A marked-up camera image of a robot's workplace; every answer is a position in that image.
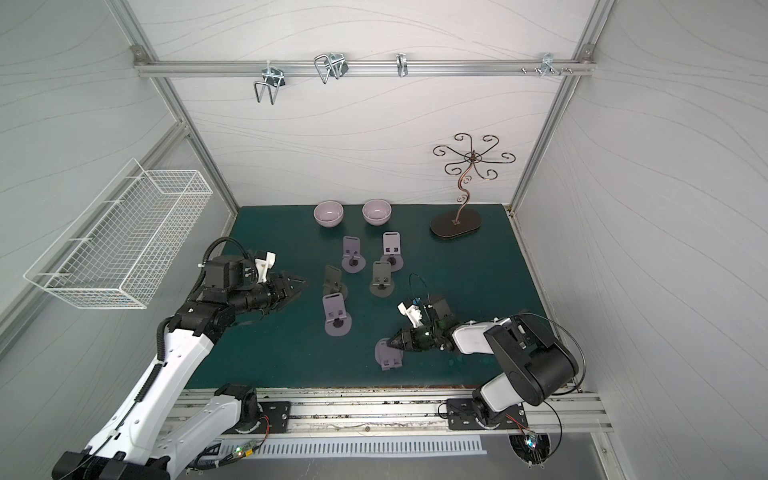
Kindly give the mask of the dark grey phone stand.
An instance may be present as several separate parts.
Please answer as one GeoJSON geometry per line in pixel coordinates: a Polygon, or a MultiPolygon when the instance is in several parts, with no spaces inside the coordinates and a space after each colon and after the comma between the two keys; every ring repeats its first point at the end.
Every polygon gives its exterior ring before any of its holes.
{"type": "Polygon", "coordinates": [[[324,296],[340,293],[344,299],[348,297],[348,288],[343,283],[342,270],[332,265],[326,265],[322,287],[324,296]]]}
{"type": "Polygon", "coordinates": [[[370,292],[379,298],[389,297],[395,284],[392,278],[392,265],[387,261],[376,261],[372,267],[372,281],[369,286],[370,292]]]}

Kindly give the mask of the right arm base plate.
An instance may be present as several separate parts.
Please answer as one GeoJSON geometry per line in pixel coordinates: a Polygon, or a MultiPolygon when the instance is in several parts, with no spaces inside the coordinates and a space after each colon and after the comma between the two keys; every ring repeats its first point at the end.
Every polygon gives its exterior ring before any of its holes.
{"type": "Polygon", "coordinates": [[[439,415],[447,422],[449,431],[526,430],[528,422],[522,404],[513,404],[503,412],[480,407],[468,398],[450,398],[439,415]]]}

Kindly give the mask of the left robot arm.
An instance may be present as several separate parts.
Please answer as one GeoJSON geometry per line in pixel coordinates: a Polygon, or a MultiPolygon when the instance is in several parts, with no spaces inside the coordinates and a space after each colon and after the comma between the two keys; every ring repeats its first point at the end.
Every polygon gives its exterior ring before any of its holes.
{"type": "Polygon", "coordinates": [[[226,384],[178,430],[160,434],[192,374],[238,315],[280,311],[305,289],[306,279],[273,272],[273,264],[273,254],[205,261],[187,301],[158,325],[153,362],[86,446],[61,455],[52,478],[174,479],[225,431],[250,433],[264,425],[255,390],[226,384]]]}

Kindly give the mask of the purple phone stand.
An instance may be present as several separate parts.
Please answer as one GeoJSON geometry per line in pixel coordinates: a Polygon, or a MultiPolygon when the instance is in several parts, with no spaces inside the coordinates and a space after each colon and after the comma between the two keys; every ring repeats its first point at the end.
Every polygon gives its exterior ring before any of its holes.
{"type": "Polygon", "coordinates": [[[361,272],[367,264],[362,255],[361,240],[354,236],[344,236],[342,245],[342,269],[349,274],[361,272]]]}
{"type": "Polygon", "coordinates": [[[322,298],[324,309],[324,329],[331,337],[343,337],[351,331],[352,317],[348,313],[341,293],[325,295],[322,298]]]}
{"type": "Polygon", "coordinates": [[[404,351],[390,347],[382,338],[376,343],[374,357],[382,371],[389,371],[403,366],[404,351]]]}
{"type": "Polygon", "coordinates": [[[389,264],[392,272],[401,270],[404,266],[404,259],[402,256],[400,233],[394,231],[385,232],[382,235],[382,247],[383,255],[380,261],[389,264]]]}

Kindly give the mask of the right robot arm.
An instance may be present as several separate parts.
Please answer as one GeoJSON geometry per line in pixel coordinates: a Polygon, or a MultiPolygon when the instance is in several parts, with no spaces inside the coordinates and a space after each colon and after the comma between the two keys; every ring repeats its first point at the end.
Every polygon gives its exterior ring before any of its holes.
{"type": "Polygon", "coordinates": [[[445,419],[452,430],[525,430],[523,405],[545,403],[580,373],[576,357],[544,316],[523,311],[485,322],[462,322],[442,296],[408,298],[398,311],[409,325],[379,340],[374,348],[374,358],[384,371],[400,367],[406,352],[433,349],[491,355],[502,369],[469,399],[445,401],[445,419]]]}

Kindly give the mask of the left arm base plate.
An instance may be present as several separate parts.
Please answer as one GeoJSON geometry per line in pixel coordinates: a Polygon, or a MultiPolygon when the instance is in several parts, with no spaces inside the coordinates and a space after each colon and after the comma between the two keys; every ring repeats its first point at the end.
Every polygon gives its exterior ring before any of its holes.
{"type": "Polygon", "coordinates": [[[225,431],[225,434],[285,433],[288,429],[290,412],[291,403],[285,401],[267,401],[244,405],[240,418],[232,428],[225,431]]]}

